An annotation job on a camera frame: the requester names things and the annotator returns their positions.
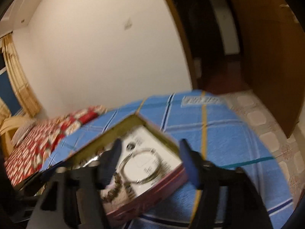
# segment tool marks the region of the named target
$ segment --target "curtain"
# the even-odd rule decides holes
[[[11,116],[11,112],[4,101],[0,98],[0,127],[3,121]]]
[[[18,99],[23,110],[30,117],[34,117],[41,110],[41,106],[35,97],[19,63],[11,33],[2,38],[2,54],[5,61],[6,71],[16,98]]]

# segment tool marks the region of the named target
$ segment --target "blue plaid blanket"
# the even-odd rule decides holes
[[[284,175],[262,142],[225,102],[202,91],[152,96],[98,117],[64,138],[45,161],[42,170],[64,160],[128,115],[138,111],[177,141],[223,168],[242,166],[265,202],[274,229],[280,229],[293,212],[292,196]],[[222,226],[225,191],[215,227]],[[187,228],[200,193],[186,183],[172,196],[122,228]]]

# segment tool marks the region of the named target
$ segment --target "bed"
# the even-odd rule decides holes
[[[292,214],[292,196],[276,160],[224,100],[202,91],[153,96],[111,110],[65,137],[41,170],[66,159],[135,112],[175,140],[186,138],[194,150],[216,165],[228,169],[242,166],[262,196],[275,229],[281,228]],[[123,228],[187,228],[198,198],[193,186],[186,183]],[[215,227],[221,227],[222,221],[220,212]]]
[[[104,106],[91,106],[55,119],[36,122],[12,149],[4,163],[12,185],[17,185],[39,171],[44,161],[64,137],[105,112]],[[5,136],[7,148],[12,148],[8,138],[10,139],[16,133],[22,123],[28,121],[28,117],[10,117],[4,121],[0,131]]]

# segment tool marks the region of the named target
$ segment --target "red patterned bedspread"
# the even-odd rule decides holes
[[[5,162],[12,185],[39,171],[62,138],[105,112],[103,106],[92,106],[34,126]]]

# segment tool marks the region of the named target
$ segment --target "wooden door frame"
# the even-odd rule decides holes
[[[188,68],[189,68],[189,75],[190,75],[190,79],[192,82],[192,87],[193,87],[193,89],[198,89],[198,81],[197,81],[196,72],[195,72],[195,65],[194,65],[189,41],[186,37],[186,33],[185,33],[184,27],[182,25],[182,21],[180,19],[180,16],[178,14],[178,11],[176,9],[176,6],[175,6],[173,0],[165,0],[165,1],[167,2],[167,6],[170,10],[170,13],[173,17],[175,24],[176,24],[176,28],[177,28],[178,34],[180,36],[180,39],[181,39],[186,62],[187,62]]]

